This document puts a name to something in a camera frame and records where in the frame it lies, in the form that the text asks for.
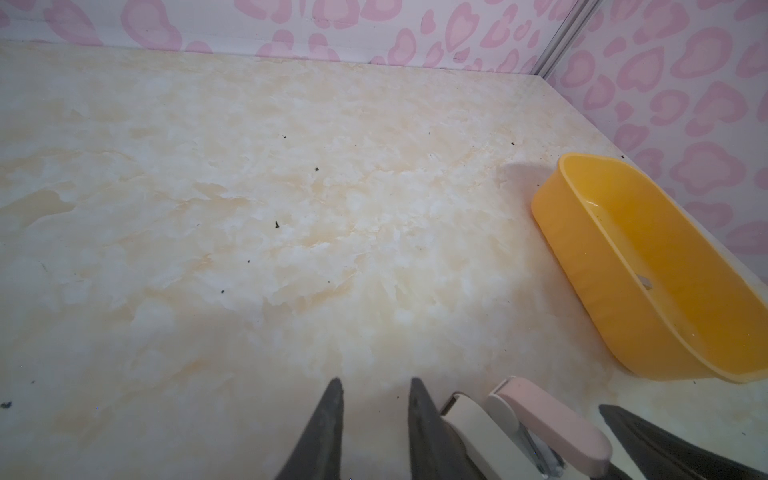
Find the pink spot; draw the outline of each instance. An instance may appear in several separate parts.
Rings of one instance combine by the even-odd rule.
[[[530,57],[520,68],[520,73],[527,75],[531,73],[531,70],[533,70],[533,67],[536,65],[536,61],[538,60],[538,56],[534,55]]]
[[[685,8],[669,0],[651,0],[643,12],[643,18],[643,26],[632,37],[638,45],[680,33],[690,22]]]
[[[293,34],[287,30],[278,30],[272,35],[272,42],[261,45],[256,55],[259,57],[293,58]]]
[[[360,20],[360,4],[357,0],[317,0],[312,6],[312,17],[320,28],[353,27]]]
[[[161,0],[128,0],[120,20],[128,36],[144,48],[181,49],[181,33],[168,21]]]
[[[512,73],[515,67],[518,66],[518,61],[520,61],[520,53],[517,48],[513,48],[507,54],[507,58],[504,59],[502,64],[496,68],[496,71],[499,73]]]
[[[724,243],[734,253],[765,255],[768,253],[768,222],[758,220],[736,227],[726,235]]]
[[[574,5],[576,5],[576,0],[558,0],[554,7],[552,7],[552,10],[549,11],[550,22],[562,22],[565,20],[565,17],[568,16]]]
[[[235,0],[235,8],[249,17],[275,23],[288,22],[291,14],[290,0]]]
[[[768,31],[746,48],[736,66],[736,75],[741,78],[754,77],[762,71],[768,71]]]
[[[597,31],[603,25],[603,17],[603,11],[598,10],[598,13],[592,15],[592,19],[589,21],[589,25],[587,25],[587,30]]]
[[[328,39],[322,33],[313,33],[310,35],[310,59],[341,61],[339,54],[328,48]]]
[[[627,41],[624,40],[624,37],[616,37],[613,40],[611,40],[611,43],[605,46],[605,49],[603,50],[603,56],[605,58],[608,58],[614,53],[619,53],[626,49],[627,49]]]
[[[454,51],[477,30],[480,15],[472,14],[472,6],[464,2],[453,11],[445,27],[445,48]]]
[[[386,60],[390,65],[407,65],[416,55],[416,36],[408,28],[397,34],[395,46],[389,49]]]
[[[757,121],[763,123],[768,120],[768,91],[763,95],[760,104],[757,106]]]
[[[715,81],[696,103],[694,115],[685,126],[685,133],[700,137],[710,133],[718,120],[727,124],[741,120],[746,115],[746,100],[737,89]]]
[[[453,55],[453,63],[464,63],[467,61],[467,58],[469,57],[469,47],[465,48],[464,50],[457,51]]]
[[[509,24],[515,19],[517,13],[517,4],[513,3],[512,5],[509,5],[507,9],[504,10],[502,19],[493,22],[488,33],[486,33],[485,37],[480,41],[480,46],[483,48],[496,48],[503,45],[509,38]]]
[[[434,68],[440,63],[442,60],[442,56],[445,54],[445,52],[442,50],[442,46],[440,45],[440,42],[436,42],[432,47],[429,47],[429,50],[427,51],[427,57],[424,60],[424,65],[422,67],[424,68]]]
[[[533,9],[536,11],[536,16],[541,17],[543,14],[547,13],[549,5],[552,5],[552,1],[553,0],[534,0]]]
[[[91,20],[71,0],[54,0],[51,8],[43,10],[43,18],[56,35],[77,45],[103,45]]]
[[[650,110],[656,113],[650,122],[659,127],[669,125],[685,113],[689,103],[690,99],[684,91],[660,91],[650,100]]]
[[[697,0],[696,4],[701,10],[712,8],[718,3],[731,3],[733,0]]]
[[[430,8],[422,17],[422,35],[429,35],[435,31],[435,12]]]
[[[636,88],[641,93],[653,90],[659,84],[664,70],[664,47],[638,53],[627,60],[616,77],[616,85],[621,90]]]
[[[584,96],[584,109],[594,110],[595,108],[607,107],[613,101],[615,94],[614,82],[605,75],[598,75],[598,79],[589,87]]]
[[[711,141],[688,146],[683,152],[683,160],[670,169],[670,178],[681,182],[685,190],[693,195],[704,195],[717,187],[738,185],[745,175],[744,164]]]
[[[592,79],[594,57],[586,50],[579,50],[568,59],[568,67],[560,77],[560,85],[566,88],[580,87]]]
[[[482,60],[479,58],[476,58],[475,61],[472,63],[472,65],[467,65],[466,67],[462,68],[462,70],[469,70],[469,71],[480,71],[482,69]]]
[[[707,230],[725,227],[733,219],[733,208],[729,204],[705,204],[688,202],[683,207],[693,218],[699,220]]]
[[[761,190],[768,190],[768,167],[761,168],[754,177],[755,185]]]
[[[661,161],[664,159],[664,152],[658,148],[646,148],[632,156],[632,161],[645,172],[648,177],[657,180],[661,177]]]
[[[528,39],[528,48],[533,48],[538,43],[538,34],[539,30],[533,32],[533,35],[531,35],[531,38]]]
[[[35,6],[35,0],[5,0],[7,3],[13,5],[14,7],[18,8],[19,10],[23,10],[25,12],[29,12],[32,10],[32,7]]]
[[[8,14],[0,10],[0,28],[7,27],[11,24],[11,18]]]
[[[611,20],[614,23],[623,22],[634,15],[642,3],[643,0],[614,0],[611,4]]]
[[[520,25],[515,29],[515,34],[512,36],[515,40],[520,41],[528,34],[528,30],[531,29],[531,21],[526,20],[523,25]]]
[[[625,153],[640,147],[646,138],[650,130],[648,127],[638,127],[633,124],[623,124],[617,130],[614,135],[614,144]]]
[[[625,121],[632,116],[634,113],[634,107],[628,104],[626,101],[620,101],[614,107],[614,111],[616,112],[616,120],[621,123],[622,121]]]
[[[360,16],[372,22],[386,22],[400,13],[402,0],[366,0]]]
[[[207,43],[204,41],[191,41],[189,44],[187,44],[187,47],[184,49],[184,51],[192,51],[194,53],[213,53],[214,51],[208,46]]]
[[[710,74],[725,65],[733,50],[730,34],[719,27],[709,27],[691,35],[685,42],[685,53],[670,69],[678,78],[695,78]]]
[[[733,18],[741,22],[742,20],[747,20],[752,15],[763,12],[768,12],[768,2],[765,0],[746,0],[736,9]]]

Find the yellow container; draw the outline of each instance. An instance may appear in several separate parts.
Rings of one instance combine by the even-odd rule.
[[[566,154],[531,208],[629,370],[654,380],[768,378],[768,306],[645,174]]]

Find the marble-patterned tabletop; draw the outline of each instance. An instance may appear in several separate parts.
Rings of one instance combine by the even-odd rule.
[[[343,478],[409,477],[412,376],[768,469],[768,383],[601,341],[529,204],[621,152],[538,77],[4,42],[0,122],[2,478],[271,478],[334,376]]]

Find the wall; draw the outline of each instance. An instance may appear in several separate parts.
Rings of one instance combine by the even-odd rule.
[[[528,73],[575,0],[0,0],[0,38]]]
[[[548,81],[768,283],[768,0],[606,0]]]

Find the marble surface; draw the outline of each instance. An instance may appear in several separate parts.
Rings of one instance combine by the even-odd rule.
[[[409,477],[412,376],[768,470],[768,383],[639,379],[592,326],[529,202],[621,152],[540,78],[1,43],[0,122],[0,477],[271,478],[334,376],[343,478]]]

